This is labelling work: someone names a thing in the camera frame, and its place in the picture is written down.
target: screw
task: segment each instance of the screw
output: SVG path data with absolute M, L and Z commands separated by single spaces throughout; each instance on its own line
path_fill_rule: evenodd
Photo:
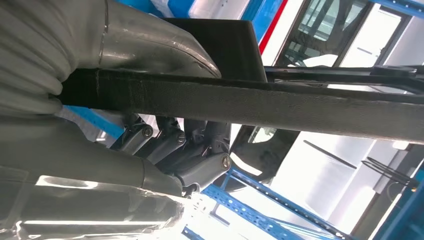
M 176 141 L 178 144 L 183 144 L 186 141 L 186 135 L 184 133 L 178 134 Z
M 230 158 L 228 157 L 228 156 L 225 156 L 223 159 L 222 159 L 222 165 L 224 166 L 224 168 L 228 168 L 229 166 L 230 166 L 230 164 L 231 164 L 231 160 L 230 160 Z
M 150 138 L 153 135 L 153 128 L 151 126 L 145 126 L 143 130 L 141 130 L 141 133 L 145 138 Z

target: window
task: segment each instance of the window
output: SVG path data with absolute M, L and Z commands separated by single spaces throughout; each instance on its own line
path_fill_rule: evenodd
M 382 64 L 390 52 L 390 45 L 396 44 L 396 35 L 403 33 L 409 18 L 385 7 L 373 10 L 353 41 L 341 67 L 366 68 Z
M 318 62 L 333 66 L 347 52 L 371 5 L 367 0 L 307 0 L 275 65 L 312 67 L 304 60 L 331 56 Z
M 250 135 L 248 143 L 257 144 L 257 143 L 266 142 L 274 136 L 274 133 L 276 131 L 277 129 L 272 127 L 257 126 L 254 128 L 252 134 Z

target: plastic wrap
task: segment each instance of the plastic wrap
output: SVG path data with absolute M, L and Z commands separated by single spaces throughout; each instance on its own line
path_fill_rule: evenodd
M 137 187 L 1 166 L 0 193 L 1 240 L 173 239 L 191 203 Z

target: blue metal rack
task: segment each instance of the blue metal rack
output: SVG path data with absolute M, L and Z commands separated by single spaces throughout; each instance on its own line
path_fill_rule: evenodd
M 74 114 L 80 116 L 87 122 L 91 123 L 95 127 L 99 128 L 100 130 L 105 131 L 107 134 L 114 137 L 115 139 L 118 139 L 124 133 L 123 128 L 107 120 L 106 118 L 97 114 L 95 111 L 89 108 L 68 105 L 65 105 L 64 107 L 73 112 Z
M 182 231 L 182 235 L 186 236 L 188 239 L 191 240 L 204 240 L 201 236 L 196 234 L 194 231 L 190 230 L 188 227 L 185 227 Z
M 406 15 L 424 19 L 424 4 L 411 0 L 369 0 Z
M 230 178 L 233 178 L 245 184 L 246 186 L 256 189 L 259 193 L 263 194 L 270 200 L 278 203 L 279 205 L 288 209 L 292 213 L 298 215 L 299 217 L 307 220 L 318 228 L 324 230 L 324 232 L 315 231 L 303 226 L 265 216 L 264 214 L 256 211 L 250 206 L 243 204 L 242 202 L 225 192 L 225 186 L 227 185 Z M 231 168 L 227 172 L 227 176 L 224 182 L 222 183 L 221 187 L 210 185 L 205 190 L 203 190 L 202 194 L 205 194 L 208 197 L 216 200 L 218 204 L 228 208 L 232 212 L 236 213 L 238 216 L 242 217 L 243 219 L 247 220 L 248 222 L 252 223 L 259 229 L 265 231 L 266 233 L 270 234 L 278 240 L 303 239 L 300 236 L 312 237 L 319 240 L 352 239 L 351 236 L 343 233 L 340 230 L 337 230 L 334 226 L 332 226 L 319 216 L 288 200 L 287 198 L 274 192 L 263 184 L 250 178 L 249 176 L 246 176 L 235 168 Z

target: red stripe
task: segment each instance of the red stripe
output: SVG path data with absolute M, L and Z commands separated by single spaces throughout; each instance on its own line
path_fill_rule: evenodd
M 262 54 L 264 52 L 264 49 L 267 46 L 268 41 L 270 40 L 271 35 L 273 34 L 274 29 L 276 28 L 276 25 L 278 23 L 278 20 L 280 19 L 281 14 L 283 13 L 283 10 L 286 7 L 286 4 L 287 4 L 288 1 L 289 0 L 283 0 L 282 1 L 277 12 L 275 13 L 274 19 L 272 19 L 271 24 L 269 25 L 268 29 L 265 32 L 265 35 L 263 35 L 262 41 L 260 41 L 260 44 L 259 44 L 260 54 Z

